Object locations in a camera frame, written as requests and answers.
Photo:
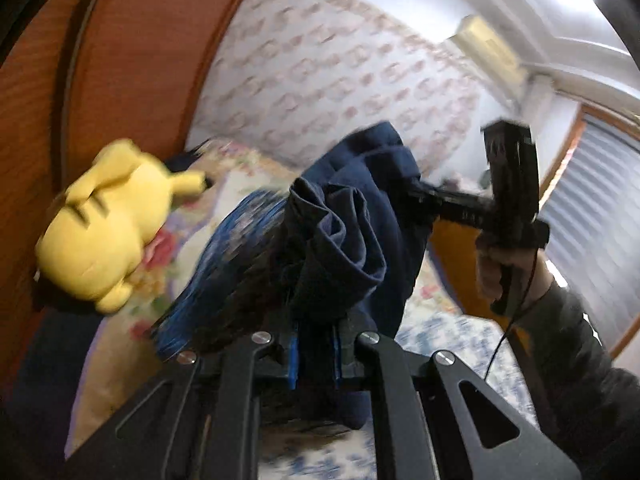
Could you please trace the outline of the grey sleeve forearm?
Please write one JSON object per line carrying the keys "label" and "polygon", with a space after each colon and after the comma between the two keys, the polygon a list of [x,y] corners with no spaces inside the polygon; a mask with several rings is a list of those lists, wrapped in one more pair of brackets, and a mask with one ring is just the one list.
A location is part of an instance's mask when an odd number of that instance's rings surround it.
{"label": "grey sleeve forearm", "polygon": [[639,378],[612,364],[582,298],[553,284],[520,326],[552,411],[551,440],[585,479],[637,479]]}

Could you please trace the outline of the person's right hand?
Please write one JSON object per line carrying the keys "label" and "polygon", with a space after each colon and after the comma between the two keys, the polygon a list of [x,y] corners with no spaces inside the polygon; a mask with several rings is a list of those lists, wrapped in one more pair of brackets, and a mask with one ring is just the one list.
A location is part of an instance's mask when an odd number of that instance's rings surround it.
{"label": "person's right hand", "polygon": [[481,232],[475,250],[477,284],[490,301],[516,292],[516,303],[527,308],[554,283],[542,249],[502,248],[495,237]]}

